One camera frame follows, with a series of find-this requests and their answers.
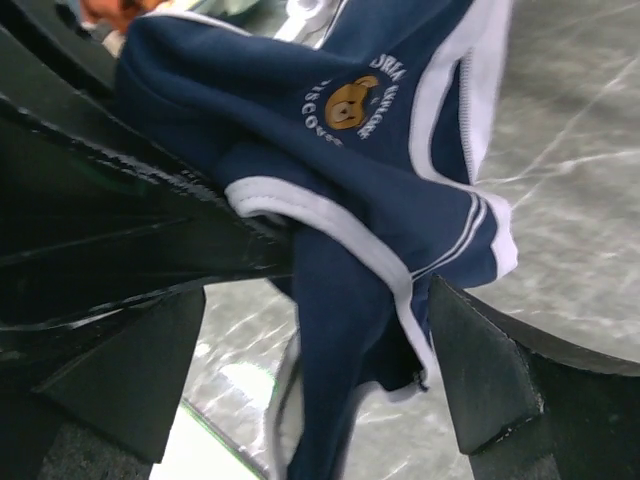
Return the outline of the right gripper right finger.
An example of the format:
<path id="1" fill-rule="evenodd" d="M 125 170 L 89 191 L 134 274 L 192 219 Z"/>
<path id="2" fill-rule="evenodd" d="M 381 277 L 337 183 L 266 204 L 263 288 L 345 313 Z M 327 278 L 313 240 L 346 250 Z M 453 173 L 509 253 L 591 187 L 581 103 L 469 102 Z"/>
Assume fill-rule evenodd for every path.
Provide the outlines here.
<path id="1" fill-rule="evenodd" d="M 475 478 L 638 480 L 638 363 L 551 335 L 440 277 L 429 318 Z"/>

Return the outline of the navy blue bear underwear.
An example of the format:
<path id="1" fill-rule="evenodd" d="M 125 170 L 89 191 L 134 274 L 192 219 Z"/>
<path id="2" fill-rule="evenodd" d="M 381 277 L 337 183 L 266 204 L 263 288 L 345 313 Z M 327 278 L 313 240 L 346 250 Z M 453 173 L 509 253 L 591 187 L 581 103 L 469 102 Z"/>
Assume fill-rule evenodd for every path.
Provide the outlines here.
<path id="1" fill-rule="evenodd" d="M 276 286 L 298 329 L 265 418 L 274 478 L 340 478 L 363 397 L 427 387 L 433 276 L 473 288 L 516 267 L 510 206 L 475 184 L 512 10 L 349 1 L 317 48 L 172 9 L 129 27 L 122 116 L 239 216 L 292 233 Z"/>

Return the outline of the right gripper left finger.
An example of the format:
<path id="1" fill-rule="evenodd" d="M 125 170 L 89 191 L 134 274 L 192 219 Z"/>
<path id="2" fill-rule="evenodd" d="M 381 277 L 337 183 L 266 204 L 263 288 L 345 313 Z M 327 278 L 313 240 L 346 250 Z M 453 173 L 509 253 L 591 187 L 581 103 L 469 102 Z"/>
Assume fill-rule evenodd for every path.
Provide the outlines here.
<path id="1" fill-rule="evenodd" d="M 285 275 L 289 252 L 114 117 L 114 58 L 61 10 L 1 5 L 1 475 L 145 479 L 205 286 Z"/>

